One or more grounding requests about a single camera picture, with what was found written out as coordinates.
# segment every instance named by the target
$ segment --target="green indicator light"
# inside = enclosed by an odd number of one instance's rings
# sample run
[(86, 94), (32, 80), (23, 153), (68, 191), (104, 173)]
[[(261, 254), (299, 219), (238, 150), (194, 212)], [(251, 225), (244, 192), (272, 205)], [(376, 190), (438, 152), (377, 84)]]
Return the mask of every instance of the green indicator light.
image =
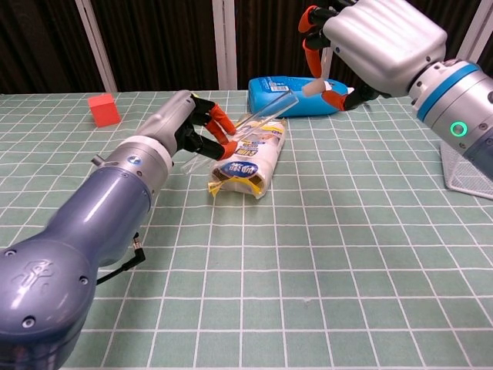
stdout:
[(468, 125), (462, 121), (454, 122), (450, 125), (450, 132), (456, 137), (463, 137), (468, 133)]

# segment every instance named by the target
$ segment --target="blue ring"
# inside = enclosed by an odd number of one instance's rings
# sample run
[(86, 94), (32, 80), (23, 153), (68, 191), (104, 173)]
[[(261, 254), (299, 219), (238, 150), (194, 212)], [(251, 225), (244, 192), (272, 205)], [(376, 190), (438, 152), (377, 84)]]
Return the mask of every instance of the blue ring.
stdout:
[(452, 73), (445, 81), (443, 81), (424, 101), (421, 108), (418, 110), (417, 117), (420, 121), (424, 121), (424, 118), (430, 112), (431, 108), (433, 108), (434, 104), (457, 82), (463, 79), (470, 73), (479, 70), (476, 65), (469, 64), (467, 66), (458, 69), (454, 73)]

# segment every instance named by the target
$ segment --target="red cube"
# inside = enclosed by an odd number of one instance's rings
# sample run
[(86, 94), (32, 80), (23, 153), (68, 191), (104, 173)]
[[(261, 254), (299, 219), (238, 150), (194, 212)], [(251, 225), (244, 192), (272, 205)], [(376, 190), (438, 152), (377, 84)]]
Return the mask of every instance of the red cube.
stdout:
[(88, 103), (96, 126), (104, 127), (120, 122), (120, 115), (111, 94), (91, 96)]

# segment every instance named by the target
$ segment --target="robotic hand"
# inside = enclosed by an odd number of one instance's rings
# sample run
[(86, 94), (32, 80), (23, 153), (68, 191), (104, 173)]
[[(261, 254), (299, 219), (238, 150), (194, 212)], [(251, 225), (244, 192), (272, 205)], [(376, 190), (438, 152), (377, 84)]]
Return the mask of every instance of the robotic hand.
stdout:
[[(200, 136), (205, 126), (220, 143)], [(0, 368), (57, 369), (70, 356), (96, 285), (145, 260), (137, 231), (153, 198), (185, 149), (214, 160), (231, 156), (236, 131), (213, 102), (183, 90), (105, 160), (39, 234), (0, 253)], [(98, 267), (118, 262), (133, 238), (135, 257), (97, 279)]]
[(311, 73), (330, 47), (364, 84), (322, 97), (349, 110), (378, 96), (412, 98), (416, 117), (493, 180), (493, 79), (470, 62), (444, 61), (447, 34), (405, 0), (334, 0), (309, 7), (298, 30)]

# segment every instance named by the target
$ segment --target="black curtain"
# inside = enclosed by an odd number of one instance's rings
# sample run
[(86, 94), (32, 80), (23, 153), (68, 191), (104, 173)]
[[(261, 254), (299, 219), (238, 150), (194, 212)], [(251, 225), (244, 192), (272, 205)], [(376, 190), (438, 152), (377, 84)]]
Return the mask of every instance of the black curtain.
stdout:
[[(447, 57), (454, 57), (480, 0), (408, 0), (448, 33)], [(312, 4), (327, 7), (330, 0), (236, 0), (238, 87), (258, 76), (310, 76), (297, 24)], [(350, 86), (361, 80), (334, 54), (330, 77)]]
[(478, 64), (490, 77), (493, 76), (493, 37), (490, 36), (483, 53), (478, 59)]
[(104, 90), (74, 1), (0, 1), (0, 93)]
[(120, 91), (218, 89), (207, 0), (92, 0)]

